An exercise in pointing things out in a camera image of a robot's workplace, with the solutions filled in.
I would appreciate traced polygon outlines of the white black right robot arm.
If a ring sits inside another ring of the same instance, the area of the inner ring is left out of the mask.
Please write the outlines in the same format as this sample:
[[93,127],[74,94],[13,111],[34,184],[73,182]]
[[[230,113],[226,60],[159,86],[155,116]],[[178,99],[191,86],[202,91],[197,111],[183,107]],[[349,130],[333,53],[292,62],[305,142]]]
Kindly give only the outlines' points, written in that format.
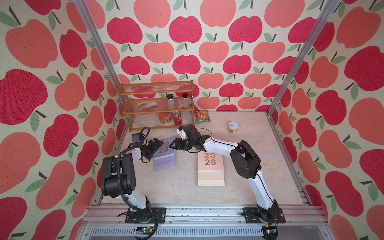
[[180,135],[170,148],[180,151],[197,151],[215,153],[231,158],[236,172],[247,179],[257,199],[259,219],[272,224],[279,216],[279,205],[270,194],[262,174],[261,159],[246,141],[230,143],[217,140],[209,135],[201,135],[193,125],[179,127]]

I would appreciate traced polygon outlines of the purple calendar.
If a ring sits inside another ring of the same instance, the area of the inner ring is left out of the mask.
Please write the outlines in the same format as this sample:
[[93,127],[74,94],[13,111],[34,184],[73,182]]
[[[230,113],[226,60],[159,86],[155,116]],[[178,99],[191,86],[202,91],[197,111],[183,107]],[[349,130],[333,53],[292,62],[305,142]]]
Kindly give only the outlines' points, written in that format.
[[162,140],[162,146],[155,152],[153,156],[153,171],[158,172],[165,169],[171,169],[175,166],[175,150],[170,145],[175,137]]

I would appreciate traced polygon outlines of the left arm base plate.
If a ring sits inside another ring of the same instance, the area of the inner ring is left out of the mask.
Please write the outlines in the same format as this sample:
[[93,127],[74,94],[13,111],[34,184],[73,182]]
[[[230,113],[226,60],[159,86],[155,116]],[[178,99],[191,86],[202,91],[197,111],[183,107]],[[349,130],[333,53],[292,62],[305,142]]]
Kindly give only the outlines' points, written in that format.
[[151,208],[152,215],[143,211],[131,211],[128,209],[125,223],[126,224],[158,224],[165,223],[166,208]]

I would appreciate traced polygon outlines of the pink calendar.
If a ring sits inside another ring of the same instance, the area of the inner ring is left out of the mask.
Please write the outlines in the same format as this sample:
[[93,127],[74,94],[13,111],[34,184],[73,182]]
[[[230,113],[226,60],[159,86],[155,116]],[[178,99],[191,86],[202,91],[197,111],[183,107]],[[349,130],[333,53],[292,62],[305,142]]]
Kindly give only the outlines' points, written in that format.
[[198,153],[198,187],[224,187],[223,156],[213,152]]

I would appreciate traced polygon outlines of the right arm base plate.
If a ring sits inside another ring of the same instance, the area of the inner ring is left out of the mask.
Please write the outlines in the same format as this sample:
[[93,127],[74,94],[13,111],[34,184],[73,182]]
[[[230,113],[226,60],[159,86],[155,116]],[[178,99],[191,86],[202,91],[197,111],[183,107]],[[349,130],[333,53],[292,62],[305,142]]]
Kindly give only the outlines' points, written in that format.
[[245,218],[247,224],[265,224],[272,225],[285,224],[285,215],[281,208],[272,208],[264,210],[262,208],[243,208],[241,216]]

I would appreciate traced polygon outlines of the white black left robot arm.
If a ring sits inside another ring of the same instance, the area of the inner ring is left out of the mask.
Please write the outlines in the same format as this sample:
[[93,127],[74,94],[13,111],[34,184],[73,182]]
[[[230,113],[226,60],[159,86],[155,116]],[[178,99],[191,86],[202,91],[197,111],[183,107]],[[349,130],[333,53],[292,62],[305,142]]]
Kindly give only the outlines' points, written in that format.
[[158,139],[148,141],[149,127],[133,134],[133,142],[116,156],[106,157],[102,163],[101,189],[104,196],[121,199],[128,207],[129,214],[141,223],[151,220],[159,223],[153,213],[148,198],[136,189],[136,172],[134,163],[144,158],[149,162],[154,153],[162,146]]

